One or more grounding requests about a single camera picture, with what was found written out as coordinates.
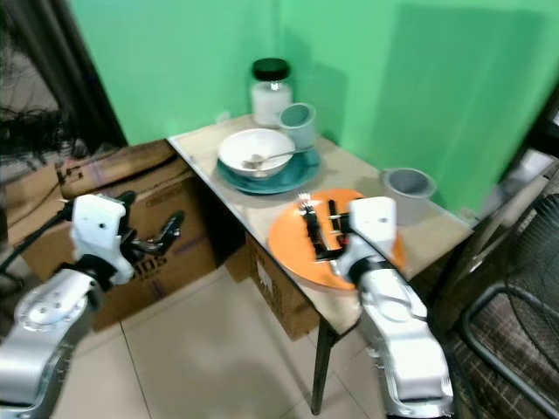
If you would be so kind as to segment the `orange plate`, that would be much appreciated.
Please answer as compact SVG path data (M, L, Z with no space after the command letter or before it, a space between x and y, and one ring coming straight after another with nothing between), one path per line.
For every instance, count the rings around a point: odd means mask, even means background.
M399 243L397 231L394 251L389 259L366 257L353 264L346 274L339 272L336 260L323 262L322 255L316 260L307 227L302 220L303 208L315 208L321 227L330 230L328 220L328 200L336 200L341 220L348 220L348 204L365 196L355 190L333 189L318 193L302 193L291 206L280 212L266 239L266 248L272 252L280 266L296 277L313 286L336 292L387 292L389 295L403 295L409 286L403 273L406 257Z

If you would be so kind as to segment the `large open cardboard box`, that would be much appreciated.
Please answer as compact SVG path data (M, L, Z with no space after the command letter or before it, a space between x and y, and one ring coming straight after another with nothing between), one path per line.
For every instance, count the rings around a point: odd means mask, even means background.
M135 278L105 296L94 320L94 330L104 330L215 271L218 264L198 201L201 185L198 175L165 142L51 163L4 184L8 238L19 244L55 216L64 200L85 193L135 192L129 226L141 238L159 235L165 219L182 212L181 236L170 249L162 256L143 257Z

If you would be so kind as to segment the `beige table with black legs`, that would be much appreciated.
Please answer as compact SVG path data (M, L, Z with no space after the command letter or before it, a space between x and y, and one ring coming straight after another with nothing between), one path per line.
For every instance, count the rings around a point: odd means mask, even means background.
M170 136L168 143L236 217L246 234L279 266L266 248L269 227L302 193L349 189L365 196L389 198L380 181L382 170L325 137L319 137L313 147L321 159L318 175L302 188L270 196L247 195L234 189L216 173L218 148L227 136L251 128L263 127L252 117L240 116ZM320 414L322 409L332 348L347 334L358 332L370 347L376 369L374 383L386 419L448 419L452 415L450 362L442 343L435 338L430 304L422 300L411 281L440 257L454 251L470 236L471 229L431 200L419 203L394 200L399 243L406 257L403 273L409 284L403 295L323 290L280 266L320 315L313 388L308 403L312 414Z

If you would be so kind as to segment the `teal plate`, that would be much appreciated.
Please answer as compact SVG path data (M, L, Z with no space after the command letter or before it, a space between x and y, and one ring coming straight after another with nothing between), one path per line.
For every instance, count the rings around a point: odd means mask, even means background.
M319 153L311 151L292 156L288 164L271 178L246 178L236 175L221 162L217 164L216 173L224 183L247 195L270 196L302 188L318 175L320 168Z

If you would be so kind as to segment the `printed cardboard box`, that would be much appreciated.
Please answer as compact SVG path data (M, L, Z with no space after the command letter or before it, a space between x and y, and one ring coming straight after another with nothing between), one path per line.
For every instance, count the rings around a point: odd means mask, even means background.
M300 288L291 282L284 269L268 257L251 235L245 236L251 254L252 282L287 338L302 339L319 326L320 315L305 299Z

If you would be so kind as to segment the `grey plastic cup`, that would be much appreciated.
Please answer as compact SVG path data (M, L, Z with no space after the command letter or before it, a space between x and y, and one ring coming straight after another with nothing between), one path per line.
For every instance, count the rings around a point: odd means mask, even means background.
M430 200L437 191L435 180L418 168L387 168L381 171L380 181L390 198L404 203Z

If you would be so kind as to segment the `silver metal spoon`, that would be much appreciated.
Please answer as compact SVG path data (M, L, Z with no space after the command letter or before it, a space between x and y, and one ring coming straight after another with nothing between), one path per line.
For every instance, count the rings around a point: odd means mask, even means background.
M248 157L247 160L244 160L243 165L245 168L247 168L247 170L257 170L257 168L259 168L260 165L263 165L267 161L277 159L277 157L300 155L300 153L305 153L310 151L314 151L314 148L313 147L296 148L296 150L276 153L276 155L268 155L268 156L257 155L257 153L255 153L255 155L251 155Z

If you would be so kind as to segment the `blue grey ceramic mug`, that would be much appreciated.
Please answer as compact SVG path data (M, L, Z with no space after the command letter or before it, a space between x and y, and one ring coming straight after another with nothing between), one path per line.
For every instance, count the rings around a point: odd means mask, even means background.
M312 148L315 141L318 140L316 116L318 116L318 112L316 112L315 107L303 103L303 101L291 104L279 113L280 127L290 137L293 147L297 150Z

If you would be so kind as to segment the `white bowl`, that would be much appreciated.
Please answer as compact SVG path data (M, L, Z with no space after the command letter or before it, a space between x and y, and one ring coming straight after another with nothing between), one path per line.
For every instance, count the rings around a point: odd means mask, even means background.
M282 170L292 155L277 157L265 162L257 170L247 170L243 162L251 155L278 155L296 150L286 134L267 128L243 129L223 139L218 148L218 160L236 173L246 178L266 179Z

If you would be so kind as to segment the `glass jar with black lid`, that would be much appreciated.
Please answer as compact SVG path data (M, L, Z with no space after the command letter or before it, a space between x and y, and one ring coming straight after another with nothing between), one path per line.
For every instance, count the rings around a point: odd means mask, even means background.
M291 65L283 58L260 58L252 63L252 119L260 127L280 128L280 113L293 104L293 89L287 83Z

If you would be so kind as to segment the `dark patterned curtain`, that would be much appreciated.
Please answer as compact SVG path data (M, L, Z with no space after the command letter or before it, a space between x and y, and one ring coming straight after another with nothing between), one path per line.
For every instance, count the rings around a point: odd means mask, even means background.
M87 156L128 144L71 0L0 0L3 45L28 59L53 109L0 109L0 151Z

